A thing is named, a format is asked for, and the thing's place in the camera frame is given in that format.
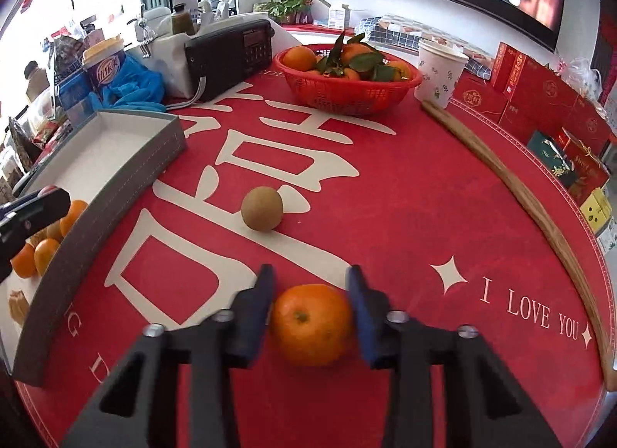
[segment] green gift box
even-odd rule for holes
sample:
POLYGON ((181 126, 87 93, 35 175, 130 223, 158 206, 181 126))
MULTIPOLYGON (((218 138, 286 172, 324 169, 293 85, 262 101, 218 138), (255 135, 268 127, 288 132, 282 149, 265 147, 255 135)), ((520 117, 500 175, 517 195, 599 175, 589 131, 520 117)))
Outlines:
POLYGON ((578 179, 574 163, 568 159, 552 138, 535 131, 527 144, 527 148, 542 161, 542 164, 550 169, 550 172, 567 189, 578 179))

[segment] yellow box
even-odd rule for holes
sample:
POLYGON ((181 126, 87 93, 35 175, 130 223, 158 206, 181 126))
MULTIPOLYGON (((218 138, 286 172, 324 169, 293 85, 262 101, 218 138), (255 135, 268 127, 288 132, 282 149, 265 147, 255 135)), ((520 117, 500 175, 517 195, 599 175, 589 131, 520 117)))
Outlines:
POLYGON ((596 200, 593 193, 587 197, 587 200, 582 204, 581 213, 585 217, 585 220, 593 233, 600 232, 602 227, 604 227, 604 225, 606 225, 611 218, 610 213, 608 216, 605 214, 602 205, 596 200))
POLYGON ((598 204, 602 208, 602 212, 606 216, 612 216, 613 208, 611 207, 611 204, 609 200, 607 199, 607 196, 604 195, 604 192, 602 192, 602 189, 594 189, 592 192, 592 195, 595 197, 595 200, 598 202, 598 204))

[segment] gray tray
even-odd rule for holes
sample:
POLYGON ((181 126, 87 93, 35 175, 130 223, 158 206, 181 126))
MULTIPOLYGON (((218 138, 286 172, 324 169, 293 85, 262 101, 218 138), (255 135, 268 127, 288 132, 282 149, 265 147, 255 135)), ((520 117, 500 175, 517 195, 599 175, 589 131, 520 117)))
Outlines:
POLYGON ((23 195, 57 185, 89 205, 42 278, 20 279, 13 272, 0 285, 0 351, 14 379, 42 385, 54 333, 101 246, 185 147, 175 115, 101 111, 41 165, 23 195), (30 302, 22 328, 8 313, 8 295, 18 289, 30 302))

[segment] red plastic basket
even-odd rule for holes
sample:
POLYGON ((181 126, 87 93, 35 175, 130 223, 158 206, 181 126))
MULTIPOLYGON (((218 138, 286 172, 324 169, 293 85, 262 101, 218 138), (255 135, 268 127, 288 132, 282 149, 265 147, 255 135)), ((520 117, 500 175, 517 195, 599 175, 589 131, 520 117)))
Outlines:
MULTIPOLYGON (((327 56, 333 44, 311 44, 307 48, 317 56, 327 56)), ((409 89, 422 83, 422 74, 412 64, 397 56, 382 52, 385 63, 403 61, 414 74, 401 82, 370 82, 321 77, 299 72, 283 65, 287 51, 274 57, 275 66, 285 74, 285 79, 295 95, 310 107, 340 115, 366 116, 394 107, 403 101, 409 89)))

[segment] white paper cup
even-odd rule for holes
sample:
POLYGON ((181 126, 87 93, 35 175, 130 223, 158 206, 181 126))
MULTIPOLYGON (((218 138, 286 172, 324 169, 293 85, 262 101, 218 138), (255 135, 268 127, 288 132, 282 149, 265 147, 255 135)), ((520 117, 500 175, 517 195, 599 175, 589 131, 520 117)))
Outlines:
POLYGON ((430 100, 445 108, 469 58, 462 52, 430 40, 420 41, 419 54, 418 68, 423 81, 414 96, 420 101, 430 100))

